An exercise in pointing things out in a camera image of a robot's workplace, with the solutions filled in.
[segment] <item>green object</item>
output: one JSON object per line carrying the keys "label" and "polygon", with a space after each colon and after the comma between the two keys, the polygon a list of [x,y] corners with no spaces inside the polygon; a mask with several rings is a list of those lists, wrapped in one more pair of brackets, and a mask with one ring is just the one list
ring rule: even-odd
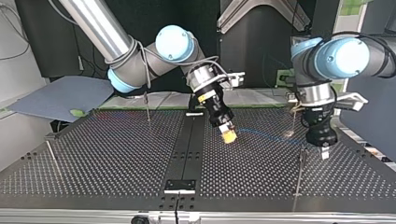
{"label": "green object", "polygon": [[293,84],[287,84],[286,82],[280,80],[282,77],[294,77],[294,69],[288,70],[277,70],[276,77],[276,87],[293,87]]}
{"label": "green object", "polygon": [[335,89],[336,92],[341,92],[344,88],[344,84],[332,83],[332,87]]}
{"label": "green object", "polygon": [[70,114],[72,114],[76,118],[83,118],[83,117],[87,116],[87,114],[80,109],[71,109]]}
{"label": "green object", "polygon": [[341,16],[359,15],[361,6],[374,0],[344,0]]}

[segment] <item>robotic arm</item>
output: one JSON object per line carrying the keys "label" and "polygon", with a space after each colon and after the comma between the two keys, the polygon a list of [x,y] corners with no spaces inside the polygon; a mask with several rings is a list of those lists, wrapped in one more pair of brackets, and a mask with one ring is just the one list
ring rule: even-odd
{"label": "robotic arm", "polygon": [[296,77],[296,98],[304,108],[302,123],[308,128],[306,141],[320,147],[322,158],[336,144],[337,134],[330,125],[335,108],[359,111],[368,103],[357,93],[337,95],[330,82],[334,79],[395,76],[396,38],[375,38],[354,32],[337,35],[359,35],[324,41],[313,38],[291,48]]}
{"label": "robotic arm", "polygon": [[[104,0],[60,0],[84,33],[110,65],[108,78],[120,92],[141,88],[156,77],[181,66],[195,96],[210,115],[213,127],[219,127],[225,143],[235,140],[233,112],[223,102],[221,82],[228,81],[222,68],[205,59],[192,33],[170,25],[158,33],[155,43],[143,48],[127,35]],[[222,70],[217,74],[211,65]]]}

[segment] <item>black panel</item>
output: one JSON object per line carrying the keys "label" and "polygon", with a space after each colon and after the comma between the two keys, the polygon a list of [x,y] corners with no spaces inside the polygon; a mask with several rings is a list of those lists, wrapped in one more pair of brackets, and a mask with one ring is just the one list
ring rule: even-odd
{"label": "black panel", "polygon": [[274,87],[277,70],[291,67],[290,23],[274,8],[255,7],[221,37],[221,64],[246,72],[246,88]]}

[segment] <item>white wall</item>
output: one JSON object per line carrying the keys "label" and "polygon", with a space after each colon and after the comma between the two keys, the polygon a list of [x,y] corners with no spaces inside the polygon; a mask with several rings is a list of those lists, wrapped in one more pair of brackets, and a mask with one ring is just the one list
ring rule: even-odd
{"label": "white wall", "polygon": [[[14,0],[0,2],[16,9]],[[4,11],[18,27],[13,15]],[[26,43],[0,14],[0,59],[19,54],[25,48]],[[30,49],[21,57],[0,61],[0,109],[45,85],[46,81],[41,77]],[[38,147],[49,132],[50,120],[0,112],[0,170]]]}

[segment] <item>blue cable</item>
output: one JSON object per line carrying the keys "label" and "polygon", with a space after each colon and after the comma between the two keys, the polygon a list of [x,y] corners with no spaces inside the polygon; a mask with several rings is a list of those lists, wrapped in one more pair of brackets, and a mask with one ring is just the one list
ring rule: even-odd
{"label": "blue cable", "polygon": [[238,132],[239,133],[254,133],[254,134],[257,134],[259,136],[265,137],[265,138],[267,138],[269,140],[272,140],[272,141],[286,142],[286,143],[289,143],[289,144],[292,144],[292,145],[300,145],[303,142],[300,139],[286,139],[286,138],[283,138],[283,137],[274,136],[274,135],[271,135],[271,134],[268,134],[268,133],[263,133],[263,132],[259,132],[259,131],[251,130],[251,129],[238,129]]}

